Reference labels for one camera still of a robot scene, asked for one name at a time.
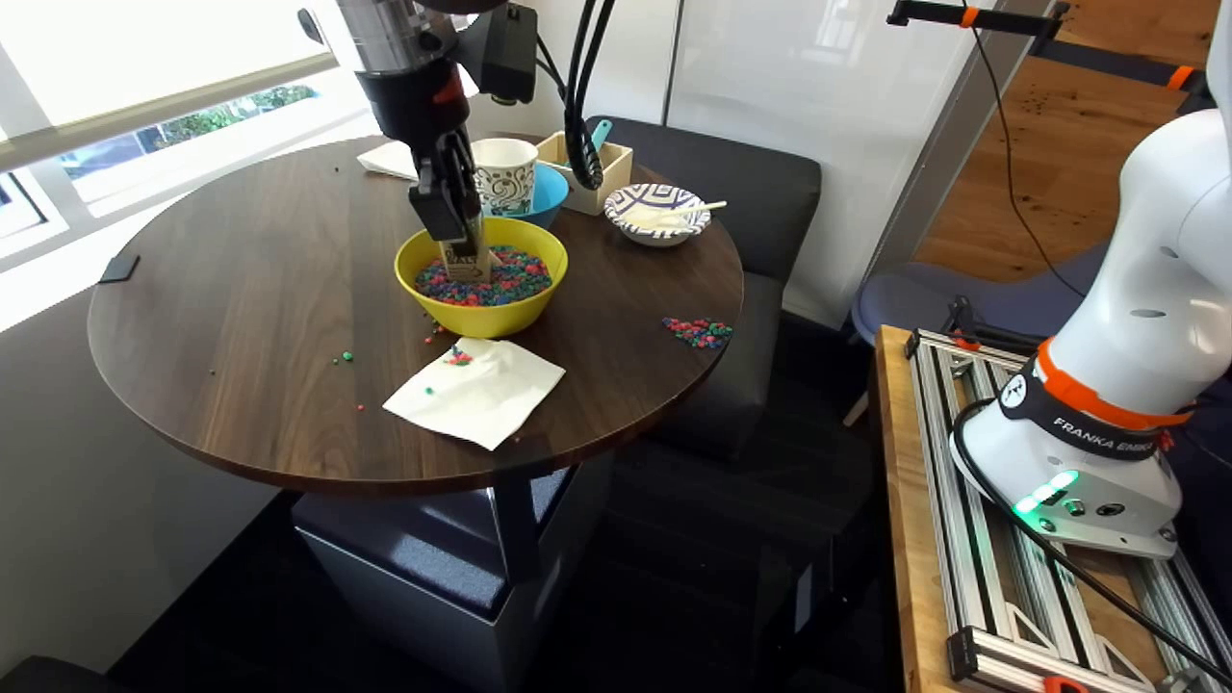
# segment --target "small bowl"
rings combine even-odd
[[[518,211],[517,220],[539,224],[539,226],[554,226],[554,220],[560,214],[568,199],[568,178],[557,174],[554,164],[535,164],[535,199],[530,211]]]
[[[550,303],[554,287],[564,282],[568,249],[539,224],[522,224],[512,214],[485,214],[480,236],[487,245],[512,245],[548,265],[550,286],[535,296],[512,303],[450,303],[414,287],[427,262],[440,258],[440,245],[427,229],[403,240],[391,254],[391,278],[410,299],[445,330],[462,340],[499,340],[530,326]]]
[[[703,199],[677,183],[625,183],[605,199],[605,214],[637,245],[680,245],[708,226]]]

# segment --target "bowl of cereal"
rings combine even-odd
[[[480,214],[487,278],[454,278],[427,229],[391,254],[391,278],[445,330],[499,340],[530,326],[564,282],[568,249],[539,224]]]

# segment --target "yellow bowl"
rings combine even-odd
[[[450,303],[435,299],[414,287],[414,278],[427,269],[427,262],[440,258],[440,245],[427,229],[414,229],[403,240],[391,254],[391,278],[401,287],[414,296],[414,303],[445,330],[465,336],[465,340],[499,340],[530,326],[554,287],[564,282],[568,269],[568,249],[541,226],[507,220],[507,214],[485,214],[480,236],[487,245],[512,245],[548,265],[550,286],[535,296],[512,299],[512,303]]]

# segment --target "wooden panel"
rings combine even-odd
[[[1217,0],[1074,0],[1062,41],[1205,64]],[[1028,57],[1006,91],[1016,199],[1062,262],[1115,226],[1115,174],[1128,149],[1179,113],[1183,96],[1047,57]],[[971,278],[1028,278],[1043,258],[1007,202],[1001,122],[990,120],[951,199],[938,211],[925,262]]]

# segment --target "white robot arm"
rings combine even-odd
[[[1149,129],[1120,170],[1103,265],[1069,322],[951,451],[1040,530],[1125,553],[1174,553],[1179,480],[1160,435],[1232,365],[1232,2],[1217,15],[1220,109]]]

